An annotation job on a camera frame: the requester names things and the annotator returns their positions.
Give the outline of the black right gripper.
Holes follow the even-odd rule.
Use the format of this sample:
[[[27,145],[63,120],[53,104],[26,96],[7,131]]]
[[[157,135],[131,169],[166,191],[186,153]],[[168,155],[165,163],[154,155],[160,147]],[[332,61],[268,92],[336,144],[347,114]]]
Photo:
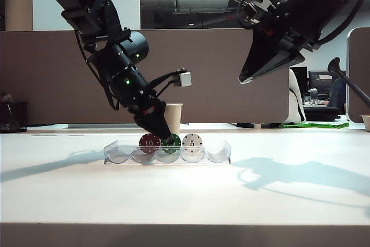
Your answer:
[[[251,7],[253,42],[239,75],[243,84],[305,60],[320,47],[321,14],[310,6]]]

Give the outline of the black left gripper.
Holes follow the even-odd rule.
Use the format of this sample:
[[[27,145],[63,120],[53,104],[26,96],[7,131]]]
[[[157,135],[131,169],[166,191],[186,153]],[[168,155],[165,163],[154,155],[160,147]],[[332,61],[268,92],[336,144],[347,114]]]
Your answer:
[[[137,125],[159,137],[162,141],[171,138],[171,106],[158,99],[153,92],[143,87],[130,85],[131,107]]]

